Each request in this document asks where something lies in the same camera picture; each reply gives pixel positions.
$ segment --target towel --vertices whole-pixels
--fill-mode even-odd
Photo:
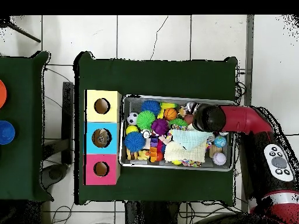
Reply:
[[[202,131],[182,131],[179,129],[173,129],[172,140],[181,144],[187,151],[189,151],[202,143],[206,146],[207,138],[212,134],[213,133]]]
[[[206,143],[203,142],[197,145],[194,149],[186,150],[177,142],[171,141],[165,148],[164,159],[167,162],[173,160],[194,160],[195,162],[204,162],[204,155],[206,153]]]

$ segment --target blue spiky ball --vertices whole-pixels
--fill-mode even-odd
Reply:
[[[141,111],[151,111],[155,116],[161,111],[160,103],[155,100],[146,100],[141,106]]]

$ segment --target table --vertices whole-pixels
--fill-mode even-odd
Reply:
[[[235,100],[237,60],[129,61],[93,59],[81,52],[75,72],[75,203],[91,201],[201,201],[233,204],[234,170],[195,171],[122,167],[116,185],[83,185],[84,90]]]

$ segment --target green table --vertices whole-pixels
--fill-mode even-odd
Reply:
[[[0,80],[8,98],[0,120],[15,127],[15,139],[0,145],[0,199],[47,201],[40,185],[42,161],[42,71],[47,52],[31,58],[0,57]]]
[[[122,95],[153,95],[234,100],[237,60],[128,61],[75,59],[75,150],[84,149],[84,90],[116,90]],[[75,155],[76,203],[92,201],[200,201],[233,203],[234,170],[228,172],[122,167],[116,185],[83,185],[83,153]]]

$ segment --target green spiky ball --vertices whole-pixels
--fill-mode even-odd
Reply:
[[[155,114],[151,111],[142,111],[137,117],[137,126],[141,130],[152,130],[151,125],[155,119]]]

